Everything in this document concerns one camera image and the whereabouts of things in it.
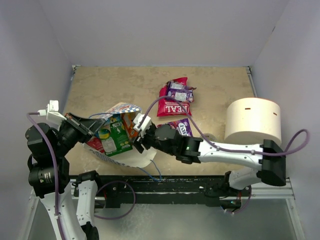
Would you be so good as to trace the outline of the blue checkered paper bag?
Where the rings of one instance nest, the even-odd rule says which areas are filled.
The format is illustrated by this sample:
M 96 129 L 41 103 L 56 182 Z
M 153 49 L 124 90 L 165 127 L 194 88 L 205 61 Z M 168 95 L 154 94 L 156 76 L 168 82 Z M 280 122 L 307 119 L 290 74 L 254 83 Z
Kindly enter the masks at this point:
M 106 122 L 103 126 L 108 125 L 113 122 L 122 121 L 122 114 L 124 113 L 135 113 L 135 116 L 141 112 L 141 108 L 135 104 L 120 102 L 106 112 L 94 113 L 89 116 L 93 119 L 105 119 Z M 93 137 L 98 138 L 98 131 L 94 134 Z M 106 153 L 101 153 L 88 145 L 83 144 L 83 147 L 93 154 L 95 154 L 99 159 L 113 163 L 120 166 L 132 167 L 132 168 L 145 168 L 150 163 L 153 162 L 154 157 L 156 156 L 157 151 L 153 148 L 144 150 L 143 153 L 139 153 L 137 149 L 133 146 L 132 140 L 129 140 L 129 143 L 132 146 L 132 150 L 126 151 L 117 155 L 107 156 Z

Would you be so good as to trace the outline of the green snack pack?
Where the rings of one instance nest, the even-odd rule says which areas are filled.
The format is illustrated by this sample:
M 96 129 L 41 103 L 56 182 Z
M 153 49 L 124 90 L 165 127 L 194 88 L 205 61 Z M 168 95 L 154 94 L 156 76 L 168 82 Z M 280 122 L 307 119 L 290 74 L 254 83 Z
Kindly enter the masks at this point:
M 108 140 L 101 142 L 105 150 L 105 154 L 108 157 L 111 157 L 131 151 L 133 147 L 129 142 L 123 123 L 121 121 L 115 121 L 111 122 L 109 125 L 111 137 Z

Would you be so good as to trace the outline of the orange snack box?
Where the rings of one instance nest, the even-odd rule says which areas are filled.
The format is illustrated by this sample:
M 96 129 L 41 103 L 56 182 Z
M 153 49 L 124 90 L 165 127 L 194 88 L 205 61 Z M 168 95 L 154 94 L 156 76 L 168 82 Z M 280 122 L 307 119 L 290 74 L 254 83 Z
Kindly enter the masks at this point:
M 124 128 L 127 132 L 128 138 L 131 141 L 135 137 L 137 137 L 138 132 L 134 129 L 134 118 L 136 117 L 136 114 L 134 112 L 131 113 L 123 113 L 121 115 L 122 123 L 124 125 Z

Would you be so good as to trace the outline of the red Real chips bag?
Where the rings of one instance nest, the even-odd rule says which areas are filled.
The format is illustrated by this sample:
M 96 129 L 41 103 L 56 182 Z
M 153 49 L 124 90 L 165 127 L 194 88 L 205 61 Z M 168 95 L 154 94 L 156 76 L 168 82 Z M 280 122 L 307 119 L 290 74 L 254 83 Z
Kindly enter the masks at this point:
M 186 86 L 188 86 L 188 78 L 180 77 L 176 79 L 172 79 L 170 81 L 182 83 Z M 159 97 L 167 96 L 167 87 L 168 81 L 159 91 Z M 167 96 L 166 98 L 162 98 L 158 101 L 158 108 L 157 108 L 157 116 L 158 117 L 168 117 L 168 116 L 177 116 L 177 115 L 191 115 L 190 110 L 190 104 L 189 102 L 180 102 L 178 100 L 175 100 L 174 98 Z

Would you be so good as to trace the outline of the purple Fox's candy bag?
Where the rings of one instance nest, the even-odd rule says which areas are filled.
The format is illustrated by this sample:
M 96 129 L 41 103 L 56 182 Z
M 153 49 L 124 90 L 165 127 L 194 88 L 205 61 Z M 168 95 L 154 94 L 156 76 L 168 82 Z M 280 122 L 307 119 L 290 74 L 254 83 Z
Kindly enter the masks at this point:
M 180 135 L 192 137 L 193 133 L 191 130 L 190 122 L 188 118 L 183 118 L 171 122 L 167 122 L 171 128 L 176 129 Z

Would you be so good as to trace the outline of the purple chocolate snack packet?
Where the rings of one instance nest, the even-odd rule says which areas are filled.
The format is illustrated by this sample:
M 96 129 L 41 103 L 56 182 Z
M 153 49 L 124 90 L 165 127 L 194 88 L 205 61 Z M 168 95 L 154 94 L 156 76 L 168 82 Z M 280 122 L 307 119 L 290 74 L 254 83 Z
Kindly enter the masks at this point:
M 195 100 L 193 91 L 196 89 L 196 87 L 190 87 L 177 81 L 170 81 L 167 84 L 166 95 L 179 102 L 192 103 Z

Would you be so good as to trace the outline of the blue colourful snack bag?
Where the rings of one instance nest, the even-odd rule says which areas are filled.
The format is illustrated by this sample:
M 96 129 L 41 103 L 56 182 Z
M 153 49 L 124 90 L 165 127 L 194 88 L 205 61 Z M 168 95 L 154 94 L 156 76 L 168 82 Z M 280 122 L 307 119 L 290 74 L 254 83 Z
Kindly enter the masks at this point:
M 98 138 L 101 142 L 107 141 L 111 137 L 110 125 L 102 126 L 97 133 Z

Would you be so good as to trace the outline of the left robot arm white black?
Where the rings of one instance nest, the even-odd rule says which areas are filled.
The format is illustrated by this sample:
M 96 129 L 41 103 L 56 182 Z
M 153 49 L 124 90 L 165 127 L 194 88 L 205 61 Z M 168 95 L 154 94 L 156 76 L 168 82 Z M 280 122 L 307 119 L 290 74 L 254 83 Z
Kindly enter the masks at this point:
M 31 154 L 27 161 L 28 182 L 45 207 L 58 240 L 97 240 L 99 232 L 94 222 L 95 196 L 103 191 L 99 174 L 93 170 L 81 173 L 76 180 L 78 205 L 72 200 L 70 164 L 66 154 L 77 144 L 87 143 L 105 124 L 103 118 L 82 118 L 72 113 L 58 114 L 59 128 L 41 122 L 33 116 L 47 111 L 30 112 L 32 126 L 25 132 Z

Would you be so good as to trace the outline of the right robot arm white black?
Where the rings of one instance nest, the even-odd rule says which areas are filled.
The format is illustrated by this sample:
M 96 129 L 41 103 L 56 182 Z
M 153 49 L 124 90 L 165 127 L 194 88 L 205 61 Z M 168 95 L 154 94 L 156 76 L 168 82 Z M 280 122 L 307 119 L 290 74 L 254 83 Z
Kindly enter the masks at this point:
M 282 149 L 272 140 L 265 139 L 262 144 L 233 145 L 206 141 L 200 137 L 182 136 L 170 125 L 147 128 L 135 126 L 137 137 L 133 144 L 140 153 L 154 148 L 174 156 L 184 164 L 227 163 L 243 166 L 240 170 L 227 171 L 224 182 L 219 187 L 228 196 L 257 183 L 273 187 L 286 185 L 286 158 Z

